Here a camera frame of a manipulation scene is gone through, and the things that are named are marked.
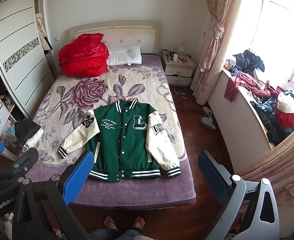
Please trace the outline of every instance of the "cream sleeve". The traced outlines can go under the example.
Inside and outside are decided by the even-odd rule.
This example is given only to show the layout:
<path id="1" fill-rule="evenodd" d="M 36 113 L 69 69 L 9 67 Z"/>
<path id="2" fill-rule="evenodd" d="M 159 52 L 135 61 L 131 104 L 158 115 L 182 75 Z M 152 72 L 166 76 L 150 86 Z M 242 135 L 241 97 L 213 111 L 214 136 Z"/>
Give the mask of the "cream sleeve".
<path id="1" fill-rule="evenodd" d="M 148 116 L 146 149 L 158 162 L 160 167 L 167 171 L 168 177 L 180 175 L 178 157 L 169 140 L 158 111 L 154 111 Z"/>
<path id="2" fill-rule="evenodd" d="M 100 132 L 93 110 L 85 112 L 83 119 L 84 121 L 68 135 L 58 150 L 62 158 L 84 146 L 86 142 Z"/>

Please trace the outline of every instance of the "table lamp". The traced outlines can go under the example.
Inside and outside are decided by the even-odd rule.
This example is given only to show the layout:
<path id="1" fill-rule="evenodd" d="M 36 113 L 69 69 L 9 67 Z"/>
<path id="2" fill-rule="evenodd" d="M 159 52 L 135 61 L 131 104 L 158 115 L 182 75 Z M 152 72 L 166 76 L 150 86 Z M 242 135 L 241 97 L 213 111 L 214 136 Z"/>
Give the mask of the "table lamp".
<path id="1" fill-rule="evenodd" d="M 180 57 L 181 57 L 183 52 L 186 51 L 186 48 L 184 46 L 179 46 L 178 50 L 180 51 Z"/>

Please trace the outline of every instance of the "black shoe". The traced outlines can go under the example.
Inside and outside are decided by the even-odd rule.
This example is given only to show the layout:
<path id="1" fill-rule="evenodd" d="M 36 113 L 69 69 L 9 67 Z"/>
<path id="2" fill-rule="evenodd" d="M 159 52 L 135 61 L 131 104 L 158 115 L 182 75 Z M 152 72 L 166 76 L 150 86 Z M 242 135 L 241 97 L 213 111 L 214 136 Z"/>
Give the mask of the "black shoe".
<path id="1" fill-rule="evenodd" d="M 175 88 L 174 92 L 175 94 L 180 95 L 182 98 L 188 99 L 188 96 L 186 95 L 186 93 L 181 91 L 179 88 Z"/>

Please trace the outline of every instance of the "floral curtain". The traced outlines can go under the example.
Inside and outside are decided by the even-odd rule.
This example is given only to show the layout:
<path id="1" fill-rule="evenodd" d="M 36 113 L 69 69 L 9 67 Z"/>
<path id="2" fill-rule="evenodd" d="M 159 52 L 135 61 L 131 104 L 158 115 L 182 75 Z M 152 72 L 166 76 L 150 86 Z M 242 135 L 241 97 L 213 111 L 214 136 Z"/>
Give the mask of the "floral curtain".
<path id="1" fill-rule="evenodd" d="M 294 131 L 265 157 L 239 173 L 244 180 L 271 181 L 278 205 L 294 206 Z"/>
<path id="2" fill-rule="evenodd" d="M 214 20 L 206 34 L 201 51 L 203 56 L 190 87 L 200 105 L 207 102 L 222 70 L 240 2 L 241 0 L 207 0 Z"/>

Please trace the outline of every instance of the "sliding wardrobe door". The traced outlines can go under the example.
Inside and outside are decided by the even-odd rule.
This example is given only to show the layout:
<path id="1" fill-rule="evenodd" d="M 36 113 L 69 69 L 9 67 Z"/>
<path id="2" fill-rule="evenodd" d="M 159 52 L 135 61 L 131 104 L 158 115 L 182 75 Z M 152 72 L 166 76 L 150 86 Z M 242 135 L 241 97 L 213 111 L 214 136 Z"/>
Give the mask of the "sliding wardrobe door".
<path id="1" fill-rule="evenodd" d="M 54 81 L 38 36 L 34 0 L 0 2 L 0 75 L 20 110 L 33 118 Z"/>

